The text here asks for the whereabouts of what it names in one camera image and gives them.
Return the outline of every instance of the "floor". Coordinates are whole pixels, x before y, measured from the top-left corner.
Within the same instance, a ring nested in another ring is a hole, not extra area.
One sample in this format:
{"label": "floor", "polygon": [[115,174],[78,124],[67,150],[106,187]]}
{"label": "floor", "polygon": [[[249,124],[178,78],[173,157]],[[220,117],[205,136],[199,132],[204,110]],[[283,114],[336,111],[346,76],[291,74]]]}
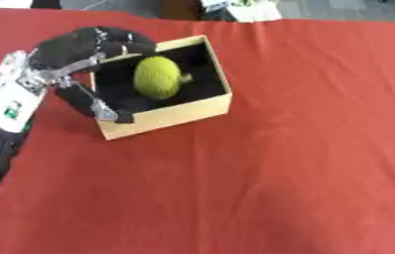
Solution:
{"label": "floor", "polygon": [[[66,9],[119,10],[142,17],[159,17],[161,0],[62,0]],[[285,18],[395,21],[395,0],[281,0]]]}

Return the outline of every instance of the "cardboard box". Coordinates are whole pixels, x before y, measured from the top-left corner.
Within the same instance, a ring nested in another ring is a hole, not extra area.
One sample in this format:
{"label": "cardboard box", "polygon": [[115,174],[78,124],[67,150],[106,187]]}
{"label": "cardboard box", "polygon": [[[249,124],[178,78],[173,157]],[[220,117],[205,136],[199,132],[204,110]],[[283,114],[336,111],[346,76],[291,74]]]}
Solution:
{"label": "cardboard box", "polygon": [[97,121],[107,140],[225,114],[231,102],[231,89],[206,36],[196,36],[158,44],[161,56],[175,61],[194,81],[184,84],[177,95],[166,101],[144,98],[133,88],[133,71],[139,55],[110,59],[91,74],[92,89],[113,109],[133,112],[132,124]]}

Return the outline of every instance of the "fuzzy ball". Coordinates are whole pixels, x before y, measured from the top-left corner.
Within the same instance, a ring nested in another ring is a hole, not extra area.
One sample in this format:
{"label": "fuzzy ball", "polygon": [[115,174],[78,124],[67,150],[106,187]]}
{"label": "fuzzy ball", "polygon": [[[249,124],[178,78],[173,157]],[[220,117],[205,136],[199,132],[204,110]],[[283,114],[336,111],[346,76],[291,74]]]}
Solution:
{"label": "fuzzy ball", "polygon": [[152,99],[173,97],[182,82],[178,65],[164,57],[150,57],[139,62],[134,72],[134,87]]}

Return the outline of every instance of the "robotic arm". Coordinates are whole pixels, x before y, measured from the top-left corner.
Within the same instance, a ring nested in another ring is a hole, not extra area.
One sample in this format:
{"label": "robotic arm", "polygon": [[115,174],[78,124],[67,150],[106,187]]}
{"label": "robotic arm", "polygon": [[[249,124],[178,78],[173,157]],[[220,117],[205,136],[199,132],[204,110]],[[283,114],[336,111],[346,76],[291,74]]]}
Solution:
{"label": "robotic arm", "polygon": [[32,127],[32,119],[50,87],[76,111],[95,119],[131,123],[132,114],[109,108],[71,74],[127,53],[152,54],[150,39],[117,28],[82,28],[47,40],[27,54],[6,55],[0,63],[0,182]]}

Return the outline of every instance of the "red table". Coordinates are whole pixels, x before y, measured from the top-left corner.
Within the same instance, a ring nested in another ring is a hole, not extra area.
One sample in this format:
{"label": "red table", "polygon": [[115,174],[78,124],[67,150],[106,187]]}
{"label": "red table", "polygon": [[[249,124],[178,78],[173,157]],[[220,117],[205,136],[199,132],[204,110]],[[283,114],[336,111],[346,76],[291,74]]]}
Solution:
{"label": "red table", "polygon": [[206,34],[231,111],[105,142],[50,96],[0,187],[0,254],[395,253],[395,23],[0,10],[0,60],[96,25]]}

